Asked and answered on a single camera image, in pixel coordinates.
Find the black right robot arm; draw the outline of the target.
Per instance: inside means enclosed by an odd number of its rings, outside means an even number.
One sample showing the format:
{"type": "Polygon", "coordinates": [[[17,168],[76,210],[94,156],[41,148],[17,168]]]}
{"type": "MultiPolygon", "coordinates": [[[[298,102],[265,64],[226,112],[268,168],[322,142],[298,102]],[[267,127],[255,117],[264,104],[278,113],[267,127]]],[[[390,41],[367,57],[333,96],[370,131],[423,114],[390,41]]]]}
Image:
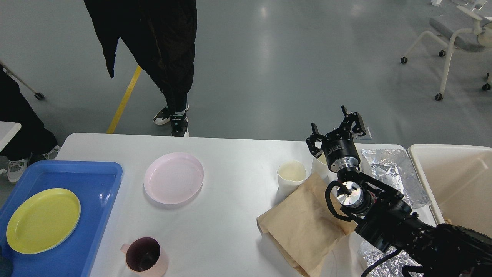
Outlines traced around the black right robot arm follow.
{"type": "Polygon", "coordinates": [[[327,168],[337,175],[325,190],[331,214],[355,222],[355,232],[380,251],[396,249],[368,266],[362,276],[404,251],[418,263],[404,265],[404,277],[412,272],[424,277],[490,277],[490,237],[463,226],[425,224],[400,191],[359,170],[354,135],[366,135],[363,119],[357,112],[348,113],[344,106],[341,109],[339,128],[322,135],[311,123],[312,134],[306,144],[315,158],[324,155],[327,168]]]}

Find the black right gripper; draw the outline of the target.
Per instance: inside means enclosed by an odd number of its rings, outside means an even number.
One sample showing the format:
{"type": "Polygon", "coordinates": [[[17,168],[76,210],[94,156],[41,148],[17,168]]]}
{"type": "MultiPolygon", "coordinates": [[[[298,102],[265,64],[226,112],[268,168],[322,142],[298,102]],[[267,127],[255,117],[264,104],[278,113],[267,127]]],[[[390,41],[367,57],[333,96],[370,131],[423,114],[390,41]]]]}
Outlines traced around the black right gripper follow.
{"type": "Polygon", "coordinates": [[[306,145],[311,156],[318,159],[323,153],[327,166],[331,172],[342,169],[359,170],[360,157],[355,147],[355,137],[367,135],[363,119],[358,112],[349,113],[345,106],[341,106],[343,121],[337,128],[337,133],[322,135],[315,123],[311,123],[312,134],[306,138],[306,145]],[[323,144],[323,149],[315,145],[323,144]]]}

